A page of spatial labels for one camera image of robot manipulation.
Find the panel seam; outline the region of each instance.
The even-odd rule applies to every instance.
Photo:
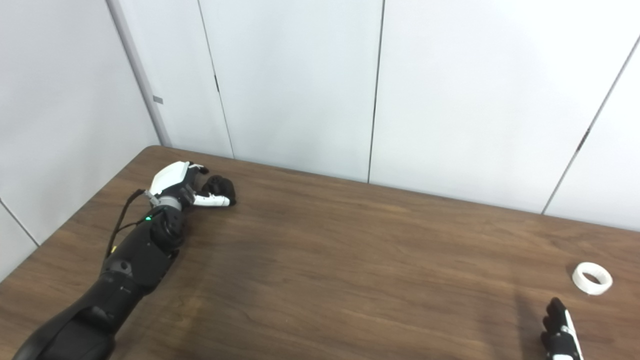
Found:
[[[616,85],[618,84],[618,81],[620,80],[620,77],[622,76],[622,74],[624,73],[625,69],[627,68],[627,65],[629,64],[629,61],[631,60],[631,57],[634,55],[634,52],[636,51],[636,49],[638,47],[638,43],[640,43],[640,36],[638,36],[638,38],[636,39],[636,42],[634,43],[633,47],[631,48],[631,51],[629,52],[629,55],[627,55],[627,58],[625,59],[625,62],[622,64],[622,67],[620,68],[620,71],[618,72],[618,75],[613,80],[613,83],[611,84],[611,87],[609,88],[609,91],[607,92],[607,95],[605,95],[604,99],[602,100],[602,103],[600,104],[600,107],[598,108],[598,111],[596,111],[596,114],[593,117],[593,120],[591,120],[591,123],[589,124],[589,127],[587,127],[587,130],[584,132],[584,135],[580,139],[580,143],[578,144],[578,147],[576,148],[575,152],[573,153],[573,156],[571,157],[571,160],[569,160],[569,163],[567,164],[566,168],[564,168],[564,172],[562,173],[562,176],[560,176],[560,180],[558,180],[558,182],[556,184],[556,187],[554,188],[554,191],[551,193],[551,196],[547,200],[547,203],[545,204],[545,207],[542,209],[542,212],[541,212],[542,215],[546,215],[546,212],[547,212],[547,209],[549,208],[549,205],[551,205],[551,202],[553,201],[554,197],[556,196],[556,193],[557,193],[558,189],[560,189],[560,186],[562,185],[562,183],[564,181],[564,178],[566,177],[567,173],[569,172],[569,169],[571,168],[571,166],[573,165],[573,162],[575,161],[576,157],[578,156],[578,153],[580,152],[580,150],[582,150],[582,146],[584,145],[585,141],[587,140],[587,138],[591,134],[591,129],[593,128],[593,126],[595,125],[596,121],[600,117],[602,109],[604,109],[604,106],[607,104],[607,101],[609,100],[609,97],[613,93],[613,90],[616,88]]]
[[[29,236],[29,239],[31,239],[31,241],[36,245],[36,248],[39,248],[40,244],[34,239],[33,235],[31,235],[31,233],[27,230],[27,228],[24,227],[22,222],[18,220],[18,217],[15,216],[15,214],[11,211],[11,209],[9,209],[9,207],[4,203],[2,199],[0,199],[0,204],[6,210],[6,212],[9,213],[9,215],[15,220],[15,222],[18,223],[18,226],[20,226],[22,231],[24,231],[24,233],[27,234],[27,236]]]
[[[229,123],[227,122],[227,113],[225,112],[225,104],[222,101],[222,92],[220,91],[220,86],[218,84],[218,76],[216,74],[216,67],[213,64],[213,55],[211,54],[211,44],[209,43],[209,34],[207,32],[207,25],[204,22],[204,14],[202,13],[202,6],[200,6],[200,0],[198,1],[198,10],[200,11],[200,20],[202,21],[202,29],[204,30],[204,38],[207,41],[207,50],[209,51],[209,59],[211,60],[211,69],[213,70],[213,77],[216,82],[216,88],[218,89],[218,99],[220,100],[220,108],[222,109],[222,117],[225,120],[225,127],[227,129],[227,137],[229,139],[229,147],[231,148],[231,157],[233,159],[236,158],[236,154],[234,152],[234,144],[231,141],[231,132],[229,131]]]
[[[378,64],[376,66],[376,88],[373,96],[373,116],[371,119],[371,141],[369,142],[369,168],[367,169],[367,184],[371,184],[371,160],[373,157],[373,135],[376,128],[376,107],[378,105],[378,80],[380,79],[380,54],[382,53],[382,31],[385,25],[385,3],[382,0],[382,11],[380,13],[380,38],[378,39]]]

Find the robotic arm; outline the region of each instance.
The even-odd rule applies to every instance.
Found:
[[[107,360],[115,348],[116,332],[138,302],[155,290],[179,253],[184,242],[182,210],[236,203],[233,184],[221,176],[210,177],[202,191],[193,189],[197,175],[208,172],[185,161],[158,172],[144,192],[152,209],[117,248],[109,246],[95,284],[37,329],[13,360]]]

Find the white robotic finger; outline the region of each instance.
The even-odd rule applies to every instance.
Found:
[[[209,207],[229,206],[231,204],[231,201],[229,200],[228,197],[225,197],[225,196],[219,196],[219,195],[216,196],[213,194],[209,194],[209,196],[196,195],[195,201],[193,202],[193,204],[195,206],[209,206]]]

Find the wood grain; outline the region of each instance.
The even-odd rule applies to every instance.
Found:
[[[640,358],[638,233],[162,147],[0,284],[1,358],[93,283],[124,200],[177,160],[229,177],[238,205],[190,211],[187,244],[114,360],[543,359],[553,296],[587,359]],[[581,261],[614,286],[580,292],[568,272]]]

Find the black robotic finger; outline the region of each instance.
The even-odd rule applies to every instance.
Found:
[[[231,180],[220,175],[213,175],[208,178],[202,186],[203,192],[212,193],[215,196],[224,196],[229,199],[229,206],[236,204],[236,189]]]

